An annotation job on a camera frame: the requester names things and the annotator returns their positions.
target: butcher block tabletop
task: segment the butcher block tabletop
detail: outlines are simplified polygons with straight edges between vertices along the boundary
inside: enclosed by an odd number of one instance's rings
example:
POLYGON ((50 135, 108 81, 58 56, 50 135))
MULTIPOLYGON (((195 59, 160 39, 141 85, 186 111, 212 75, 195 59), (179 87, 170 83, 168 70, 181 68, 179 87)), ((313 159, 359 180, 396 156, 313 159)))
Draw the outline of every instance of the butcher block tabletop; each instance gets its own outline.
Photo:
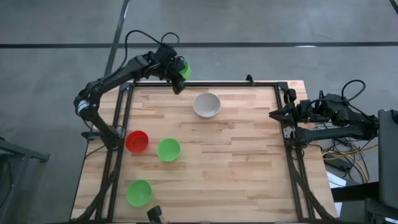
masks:
MULTIPOLYGON (((303 81, 287 82, 296 89, 297 101, 307 99, 303 81)), ((108 124, 117 97, 118 88, 101 99, 99 113, 108 124)), ((127 134, 144 131, 149 146, 142 154, 123 152, 113 221, 148 222, 146 212, 156 205, 171 222, 297 221, 280 124, 268 117, 276 109, 274 87, 186 87, 179 95, 171 87, 135 87, 127 134), (192 108, 195 97, 204 92, 221 100, 220 112, 211 119, 199 118, 192 108), (156 155, 158 143, 166 138, 181 145, 180 157, 173 162, 162 162, 156 155), (150 183, 152 200, 133 208, 126 190, 139 179, 150 183)), ((86 153, 102 145, 92 141, 86 153)), ((105 157, 103 148, 83 163, 71 218, 82 214, 98 193, 105 157)), ((304 163, 311 191, 336 216, 319 148, 306 148, 304 163)), ((300 199, 306 214, 301 190, 300 199)))

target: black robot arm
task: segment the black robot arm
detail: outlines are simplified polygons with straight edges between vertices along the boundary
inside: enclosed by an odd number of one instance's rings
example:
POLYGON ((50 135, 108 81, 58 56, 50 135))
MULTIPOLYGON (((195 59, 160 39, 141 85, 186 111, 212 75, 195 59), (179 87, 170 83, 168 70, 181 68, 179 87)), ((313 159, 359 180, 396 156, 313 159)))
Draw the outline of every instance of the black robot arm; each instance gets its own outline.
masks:
POLYGON ((296 106, 296 92, 293 89, 285 91, 285 106, 271 111, 269 117, 281 122, 285 127, 285 137, 290 138, 292 146, 306 146, 315 140, 350 137, 360 140, 372 140, 377 137, 378 118, 368 116, 350 105, 353 99, 344 96, 327 94, 320 91, 317 100, 301 100, 296 106), (305 129, 298 123, 325 123, 336 126, 330 129, 305 129))
POLYGON ((156 53, 148 52, 135 56, 114 73, 89 82, 73 101, 75 113, 85 121, 92 122, 100 131, 105 146, 113 149, 118 145, 120 137, 116 128, 106 124, 98 114, 102 94, 129 80, 140 80, 150 76, 171 82, 174 93, 179 94, 185 88, 185 79, 180 74, 185 66, 183 57, 177 56, 176 51, 167 44, 161 44, 156 53))

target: green bowl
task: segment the green bowl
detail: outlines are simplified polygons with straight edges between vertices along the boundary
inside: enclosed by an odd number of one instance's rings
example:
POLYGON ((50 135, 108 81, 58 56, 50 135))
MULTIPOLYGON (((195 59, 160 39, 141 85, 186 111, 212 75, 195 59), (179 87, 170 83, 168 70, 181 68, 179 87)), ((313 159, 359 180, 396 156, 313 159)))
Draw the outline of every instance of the green bowl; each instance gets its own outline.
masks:
POLYGON ((142 207, 150 201, 152 189, 150 184, 144 180, 131 182, 126 192, 127 202, 133 207, 142 207))
POLYGON ((157 145, 157 157, 165 162, 176 160, 180 155, 181 147, 175 139, 163 139, 157 145))

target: bowl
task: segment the bowl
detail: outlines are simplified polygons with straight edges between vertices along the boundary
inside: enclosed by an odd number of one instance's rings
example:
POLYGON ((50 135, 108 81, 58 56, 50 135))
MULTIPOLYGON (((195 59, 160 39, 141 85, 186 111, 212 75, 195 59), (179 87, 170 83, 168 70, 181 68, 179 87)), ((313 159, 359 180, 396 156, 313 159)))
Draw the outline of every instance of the bowl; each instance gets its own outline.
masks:
POLYGON ((220 99, 212 93, 201 93, 193 101, 193 110, 201 118, 208 119, 216 116, 220 108, 220 99))
POLYGON ((131 153, 144 152, 148 143, 148 135, 143 131, 133 131, 126 138, 126 147, 131 153))
POLYGON ((133 207, 146 205, 152 197, 152 188, 144 180, 135 180, 130 183, 126 192, 126 200, 133 207))
POLYGON ((175 139, 163 139, 159 145, 157 145, 157 157, 165 162, 171 162, 176 160, 180 155, 181 147, 175 139))

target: gray floor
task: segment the gray floor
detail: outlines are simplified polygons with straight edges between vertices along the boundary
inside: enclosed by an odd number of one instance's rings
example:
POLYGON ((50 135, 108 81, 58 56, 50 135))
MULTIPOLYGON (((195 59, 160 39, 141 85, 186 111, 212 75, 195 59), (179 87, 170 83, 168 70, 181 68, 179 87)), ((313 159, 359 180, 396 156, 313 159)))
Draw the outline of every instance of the gray floor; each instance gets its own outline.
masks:
MULTIPOLYGON (((123 0, 0 2, 0 44, 111 43, 123 0)), ((398 41, 388 0, 134 0, 122 37, 142 29, 176 32, 182 42, 398 41)), ((131 42, 148 42, 136 34, 131 42)), ((133 56, 148 49, 131 49, 133 56)), ((0 49, 0 136, 40 152, 18 198, 17 223, 68 220, 85 151, 72 101, 103 75, 110 49, 0 49)), ((339 93, 349 80, 368 87, 353 101, 369 114, 398 109, 398 47, 177 49, 193 80, 304 80, 310 98, 339 93)), ((114 66, 123 56, 118 50, 114 66)), ((358 86, 349 92, 354 93, 358 86)), ((371 181, 377 150, 366 151, 371 181)))

